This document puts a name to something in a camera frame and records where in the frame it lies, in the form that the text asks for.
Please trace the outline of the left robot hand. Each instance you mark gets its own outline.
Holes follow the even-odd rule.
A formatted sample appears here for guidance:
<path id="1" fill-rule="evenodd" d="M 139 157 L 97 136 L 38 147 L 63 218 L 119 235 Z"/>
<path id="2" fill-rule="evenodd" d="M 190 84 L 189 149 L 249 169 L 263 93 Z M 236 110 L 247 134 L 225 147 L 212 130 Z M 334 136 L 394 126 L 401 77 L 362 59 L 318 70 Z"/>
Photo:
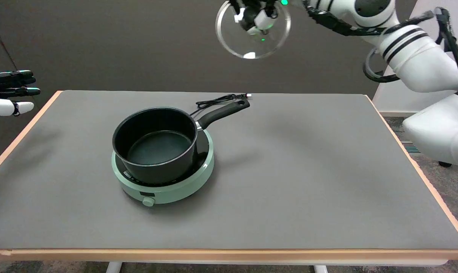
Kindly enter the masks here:
<path id="1" fill-rule="evenodd" d="M 30 70 L 0 72 L 0 116 L 19 116 L 33 110 L 33 102 L 14 101 L 11 98 L 40 95 L 39 88 L 28 87 L 35 82 Z"/>

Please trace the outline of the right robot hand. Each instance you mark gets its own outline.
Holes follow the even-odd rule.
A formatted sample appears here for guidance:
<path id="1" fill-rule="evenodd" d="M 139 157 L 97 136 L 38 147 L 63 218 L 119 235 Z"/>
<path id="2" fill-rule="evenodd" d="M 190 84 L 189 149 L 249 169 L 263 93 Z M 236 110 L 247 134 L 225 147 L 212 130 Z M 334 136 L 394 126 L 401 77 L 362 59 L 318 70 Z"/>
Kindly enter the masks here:
<path id="1" fill-rule="evenodd" d="M 300 0 L 229 0 L 234 11 L 235 22 L 250 36 L 267 34 L 272 28 L 280 11 L 288 6 L 301 7 Z"/>

